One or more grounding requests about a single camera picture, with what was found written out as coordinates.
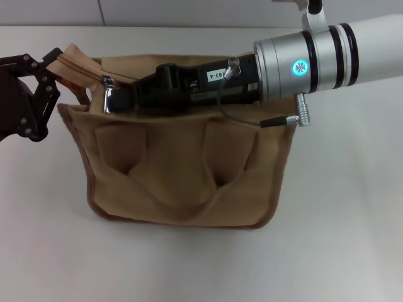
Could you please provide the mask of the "silver metal zipper pull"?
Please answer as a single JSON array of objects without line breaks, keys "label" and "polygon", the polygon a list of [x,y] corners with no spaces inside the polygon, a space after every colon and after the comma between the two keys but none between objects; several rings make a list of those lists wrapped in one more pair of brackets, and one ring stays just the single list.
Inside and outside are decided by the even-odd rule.
[{"label": "silver metal zipper pull", "polygon": [[101,82],[104,88],[103,112],[109,114],[111,113],[112,92],[116,89],[116,81],[110,76],[104,75]]}]

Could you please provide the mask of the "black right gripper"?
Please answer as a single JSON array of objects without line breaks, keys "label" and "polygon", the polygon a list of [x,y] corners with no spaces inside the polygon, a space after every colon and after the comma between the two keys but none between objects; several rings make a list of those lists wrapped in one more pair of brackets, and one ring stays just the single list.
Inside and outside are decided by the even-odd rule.
[{"label": "black right gripper", "polygon": [[[222,104],[251,104],[259,99],[255,56],[244,55],[237,61],[239,74],[232,75],[224,84]],[[228,59],[186,67],[159,65],[153,74],[112,90],[110,111],[122,113],[139,107],[176,109],[214,105],[228,66]]]}]

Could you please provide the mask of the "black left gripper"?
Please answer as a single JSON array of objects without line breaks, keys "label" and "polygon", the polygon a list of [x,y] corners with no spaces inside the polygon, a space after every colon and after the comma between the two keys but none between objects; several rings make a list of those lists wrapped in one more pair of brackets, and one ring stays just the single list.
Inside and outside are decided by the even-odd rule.
[{"label": "black left gripper", "polygon": [[[33,142],[47,137],[47,123],[60,96],[47,67],[60,54],[63,51],[54,48],[41,62],[28,54],[0,58],[0,142],[14,134]],[[20,80],[30,75],[39,80],[35,92]]]}]

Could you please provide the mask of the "khaki canvas food bag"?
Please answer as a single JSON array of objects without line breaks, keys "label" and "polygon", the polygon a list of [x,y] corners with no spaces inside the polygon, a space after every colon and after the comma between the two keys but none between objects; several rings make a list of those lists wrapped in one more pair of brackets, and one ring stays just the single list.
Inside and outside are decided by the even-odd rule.
[{"label": "khaki canvas food bag", "polygon": [[82,157],[88,203],[103,218],[210,228],[261,228],[278,205],[295,127],[257,128],[214,107],[177,116],[106,114],[103,75],[131,82],[158,65],[215,61],[209,55],[92,58],[75,44],[51,65],[89,89],[59,113]]}]

